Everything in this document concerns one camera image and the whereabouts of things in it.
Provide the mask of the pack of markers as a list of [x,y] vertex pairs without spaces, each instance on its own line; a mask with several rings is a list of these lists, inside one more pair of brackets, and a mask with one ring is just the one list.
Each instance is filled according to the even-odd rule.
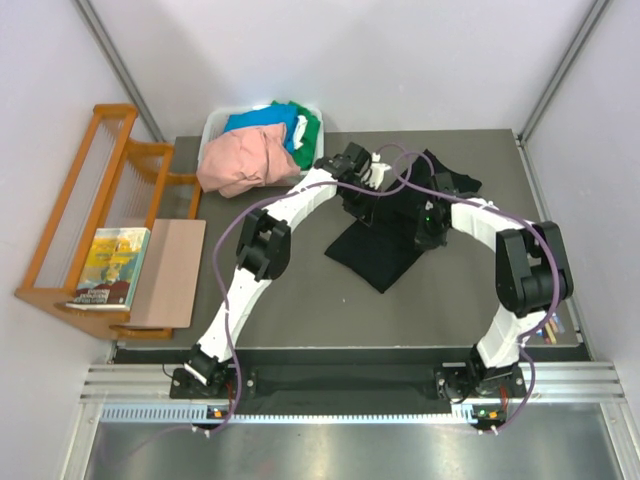
[[536,332],[545,344],[556,345],[560,335],[565,333],[564,326],[559,320],[550,319],[541,329]]

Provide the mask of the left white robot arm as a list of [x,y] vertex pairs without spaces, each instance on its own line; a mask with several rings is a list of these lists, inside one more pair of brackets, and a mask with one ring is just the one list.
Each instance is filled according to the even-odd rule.
[[350,143],[343,153],[317,160],[286,194],[258,203],[234,221],[242,228],[231,283],[219,284],[221,305],[184,362],[197,390],[212,397],[226,387],[235,342],[260,296],[288,267],[295,229],[338,195],[358,206],[379,197],[390,169],[378,153]]

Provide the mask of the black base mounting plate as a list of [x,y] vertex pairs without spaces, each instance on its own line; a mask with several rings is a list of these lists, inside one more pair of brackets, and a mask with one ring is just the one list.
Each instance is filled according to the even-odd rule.
[[[240,349],[228,381],[206,387],[185,369],[175,369],[169,396],[219,400],[240,396],[242,414],[405,414],[444,413],[453,394],[441,381],[465,370],[470,348],[310,348]],[[465,398],[501,404],[524,397],[520,367],[515,380],[492,394]]]

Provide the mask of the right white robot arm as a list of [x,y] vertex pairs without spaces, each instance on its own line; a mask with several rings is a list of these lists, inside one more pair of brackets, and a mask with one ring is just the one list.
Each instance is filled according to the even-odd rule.
[[472,347],[465,370],[441,381],[444,396],[487,396],[515,380],[521,350],[532,331],[573,293],[562,234],[553,222],[518,219],[482,198],[461,193],[449,173],[433,175],[427,189],[415,235],[418,248],[444,246],[453,229],[495,254],[498,310],[487,333]]

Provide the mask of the yellow book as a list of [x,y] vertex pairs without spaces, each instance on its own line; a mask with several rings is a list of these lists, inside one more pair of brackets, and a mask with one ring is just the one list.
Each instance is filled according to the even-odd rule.
[[151,231],[144,227],[96,230],[74,298],[65,307],[129,312]]

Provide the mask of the orange wooden rack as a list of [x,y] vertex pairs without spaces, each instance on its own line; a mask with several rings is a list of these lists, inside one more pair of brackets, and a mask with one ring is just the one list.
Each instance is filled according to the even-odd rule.
[[76,292],[96,230],[145,227],[158,219],[200,220],[202,189],[193,173],[171,169],[169,143],[132,138],[130,104],[98,104],[15,295],[60,321],[103,340],[168,340],[177,329],[134,330],[129,312],[64,306]]

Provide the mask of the green t-shirt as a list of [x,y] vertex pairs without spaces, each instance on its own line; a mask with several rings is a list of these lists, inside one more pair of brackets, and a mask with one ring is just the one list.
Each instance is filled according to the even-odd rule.
[[301,170],[311,168],[321,127],[319,117],[307,107],[294,101],[272,101],[285,114],[286,136],[284,146]]

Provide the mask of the black t-shirt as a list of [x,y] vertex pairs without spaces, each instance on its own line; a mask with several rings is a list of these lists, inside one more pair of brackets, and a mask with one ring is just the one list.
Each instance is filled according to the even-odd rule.
[[429,250],[414,243],[418,209],[427,200],[444,201],[417,191],[400,181],[389,188],[395,193],[379,198],[370,227],[355,221],[325,250],[325,256],[347,267],[376,291],[386,292]]

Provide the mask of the blue t-shirt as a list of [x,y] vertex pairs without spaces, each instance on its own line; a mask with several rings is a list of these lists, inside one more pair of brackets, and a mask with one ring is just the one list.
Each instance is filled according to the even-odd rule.
[[296,127],[298,110],[293,105],[274,104],[265,108],[232,114],[224,127],[224,132],[236,129],[284,124],[287,134],[291,134]]

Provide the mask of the pink t-shirt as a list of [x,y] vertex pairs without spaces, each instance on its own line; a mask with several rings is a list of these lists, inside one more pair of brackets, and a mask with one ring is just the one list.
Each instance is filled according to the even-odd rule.
[[204,193],[232,198],[297,176],[301,170],[284,147],[284,123],[231,130],[208,142],[196,171]]

